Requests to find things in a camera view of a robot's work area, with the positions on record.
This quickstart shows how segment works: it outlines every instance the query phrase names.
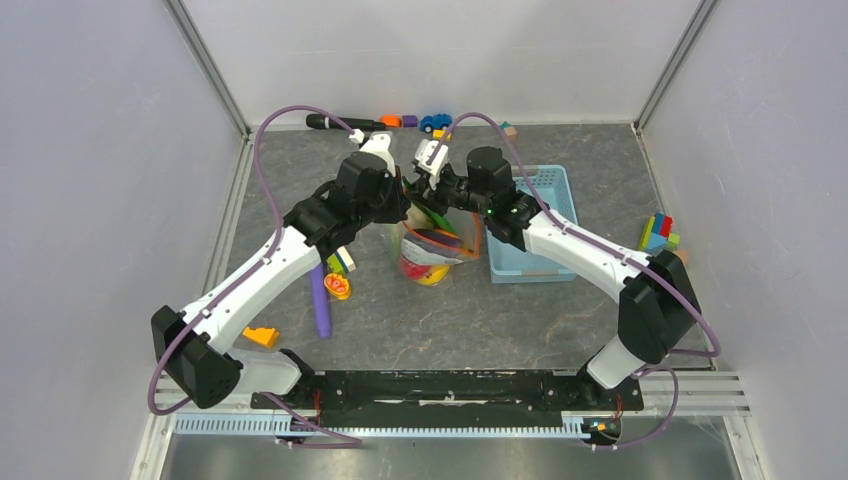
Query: purple block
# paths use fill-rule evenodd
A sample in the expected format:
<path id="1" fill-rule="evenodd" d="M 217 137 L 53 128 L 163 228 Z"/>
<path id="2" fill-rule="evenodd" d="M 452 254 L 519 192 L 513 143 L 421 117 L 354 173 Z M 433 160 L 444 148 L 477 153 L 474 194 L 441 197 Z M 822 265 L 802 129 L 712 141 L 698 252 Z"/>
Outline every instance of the purple block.
<path id="1" fill-rule="evenodd" d="M 404 115 L 401 117 L 401 122 L 404 127 L 417 127 L 418 117 L 415 115 Z"/>

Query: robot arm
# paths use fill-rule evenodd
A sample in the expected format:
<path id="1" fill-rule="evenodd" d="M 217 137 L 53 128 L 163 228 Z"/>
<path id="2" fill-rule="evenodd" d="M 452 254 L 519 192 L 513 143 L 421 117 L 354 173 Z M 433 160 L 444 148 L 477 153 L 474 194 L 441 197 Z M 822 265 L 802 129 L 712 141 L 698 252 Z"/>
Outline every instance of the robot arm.
<path id="1" fill-rule="evenodd" d="M 200 408 L 229 395 L 243 364 L 227 352 L 244 328 L 277 295 L 371 223 L 406 219 L 409 200 L 394 159 L 391 134 L 378 133 L 344 159 L 335 180 L 326 182 L 283 217 L 283 236 L 272 240 L 220 285 L 179 313 L 162 307 L 151 324 L 157 360 L 194 318 L 201 320 L 174 350 L 165 371 Z"/>
<path id="2" fill-rule="evenodd" d="M 511 167 L 500 149 L 472 150 L 467 158 L 468 176 L 464 177 L 456 175 L 448 163 L 448 147 L 442 146 L 433 156 L 436 144 L 422 141 L 416 151 L 413 163 L 420 177 L 409 192 L 413 200 L 441 214 L 452 207 L 483 215 L 486 227 L 498 240 L 568 266 L 619 304 L 618 334 L 578 375 L 590 377 L 603 389 L 612 389 L 646 363 L 660 363 L 694 325 L 694 318 L 680 303 L 625 261 L 632 259 L 654 270 L 698 308 L 676 255 L 662 252 L 650 257 L 627 249 L 552 210 L 565 225 L 560 227 L 535 198 L 516 190 Z M 612 258 L 587 243 L 586 238 L 619 251 L 624 258 Z"/>

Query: blue toy car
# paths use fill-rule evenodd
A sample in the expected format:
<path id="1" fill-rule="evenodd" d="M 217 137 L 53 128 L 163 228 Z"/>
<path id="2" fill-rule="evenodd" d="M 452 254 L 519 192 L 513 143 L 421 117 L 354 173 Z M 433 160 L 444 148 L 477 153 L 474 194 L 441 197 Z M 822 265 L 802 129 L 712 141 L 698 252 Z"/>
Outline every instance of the blue toy car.
<path id="1" fill-rule="evenodd" d="M 427 115 L 422 118 L 418 128 L 420 128 L 422 132 L 433 133 L 433 130 L 443 130 L 448 128 L 451 123 L 453 123 L 453 119 L 450 115 L 447 113 L 440 113 L 438 115 Z"/>

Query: white wall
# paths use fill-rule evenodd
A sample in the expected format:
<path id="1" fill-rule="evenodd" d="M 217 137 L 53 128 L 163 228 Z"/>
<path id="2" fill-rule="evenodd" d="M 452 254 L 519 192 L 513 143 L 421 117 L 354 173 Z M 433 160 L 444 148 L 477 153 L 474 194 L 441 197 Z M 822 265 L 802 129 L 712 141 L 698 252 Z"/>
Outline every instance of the white wall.
<path id="1" fill-rule="evenodd" d="M 253 124 L 293 103 L 519 123 L 635 119 L 698 1 L 185 3 Z"/>
<path id="2" fill-rule="evenodd" d="M 0 467 L 127 478 L 239 140 L 158 0 L 0 7 Z"/>
<path id="3" fill-rule="evenodd" d="M 845 478 L 846 17 L 721 2 L 646 130 L 776 479 Z"/>

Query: clear plastic bag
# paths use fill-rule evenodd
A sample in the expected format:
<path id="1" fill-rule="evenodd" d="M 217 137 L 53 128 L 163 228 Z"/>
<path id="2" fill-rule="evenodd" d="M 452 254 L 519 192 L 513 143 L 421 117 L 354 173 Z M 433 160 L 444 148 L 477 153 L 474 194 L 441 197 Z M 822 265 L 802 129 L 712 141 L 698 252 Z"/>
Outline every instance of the clear plastic bag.
<path id="1" fill-rule="evenodd" d="M 476 214 L 451 209 L 445 216 L 415 205 L 408 219 L 390 225 L 390 253 L 404 276 L 421 285 L 442 281 L 451 265 L 480 257 L 482 224 Z"/>

